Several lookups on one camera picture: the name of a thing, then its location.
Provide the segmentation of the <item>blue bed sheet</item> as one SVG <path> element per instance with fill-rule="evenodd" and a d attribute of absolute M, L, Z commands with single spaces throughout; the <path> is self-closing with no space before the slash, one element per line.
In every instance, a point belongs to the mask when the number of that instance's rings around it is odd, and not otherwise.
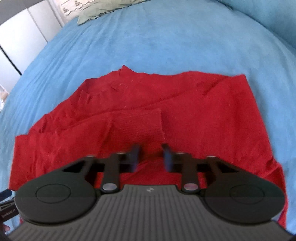
<path fill-rule="evenodd" d="M 287 229 L 295 232 L 295 48 L 217 1 L 147 1 L 81 26 L 67 23 L 26 69 L 1 112 L 1 190 L 14 139 L 87 78 L 121 66 L 171 75 L 189 70 L 245 74 L 287 185 Z"/>

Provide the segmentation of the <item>green pillow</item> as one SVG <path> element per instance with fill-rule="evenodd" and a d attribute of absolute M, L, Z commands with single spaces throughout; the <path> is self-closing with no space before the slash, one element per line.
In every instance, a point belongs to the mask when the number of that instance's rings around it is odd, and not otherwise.
<path fill-rule="evenodd" d="M 136 4 L 144 3 L 143 0 L 110 0 L 93 1 L 86 6 L 78 15 L 77 25 L 82 25 L 89 20 L 96 19 L 115 10 L 127 8 Z"/>

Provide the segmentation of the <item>red knit sweater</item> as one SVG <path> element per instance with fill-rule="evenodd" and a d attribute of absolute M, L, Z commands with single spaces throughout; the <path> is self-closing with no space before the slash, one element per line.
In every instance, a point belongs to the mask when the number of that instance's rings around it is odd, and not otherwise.
<path fill-rule="evenodd" d="M 180 185 L 164 169 L 161 145 L 216 156 L 285 190 L 256 100 L 244 75 L 136 73 L 126 66 L 78 89 L 17 136 L 9 188 L 82 157 L 106 158 L 139 145 L 142 160 L 122 184 Z"/>

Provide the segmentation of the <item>cream quilted headboard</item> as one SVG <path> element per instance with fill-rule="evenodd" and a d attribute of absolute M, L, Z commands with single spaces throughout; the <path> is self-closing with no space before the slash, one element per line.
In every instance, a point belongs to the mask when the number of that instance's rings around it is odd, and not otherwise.
<path fill-rule="evenodd" d="M 68 23 L 94 0 L 53 0 L 50 4 L 62 26 Z"/>

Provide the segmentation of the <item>white grey wardrobe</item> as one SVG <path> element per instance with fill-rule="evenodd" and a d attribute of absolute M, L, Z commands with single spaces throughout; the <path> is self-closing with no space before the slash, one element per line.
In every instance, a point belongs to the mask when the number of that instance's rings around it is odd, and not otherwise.
<path fill-rule="evenodd" d="M 1 1 L 1 88 L 11 92 L 62 26 L 52 1 Z"/>

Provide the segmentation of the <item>rolled blue duvet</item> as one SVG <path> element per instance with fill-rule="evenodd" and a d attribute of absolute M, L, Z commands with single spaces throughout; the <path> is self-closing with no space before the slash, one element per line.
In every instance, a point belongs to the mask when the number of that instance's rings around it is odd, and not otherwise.
<path fill-rule="evenodd" d="M 248 15 L 295 47 L 295 1 L 228 0 L 221 3 Z"/>

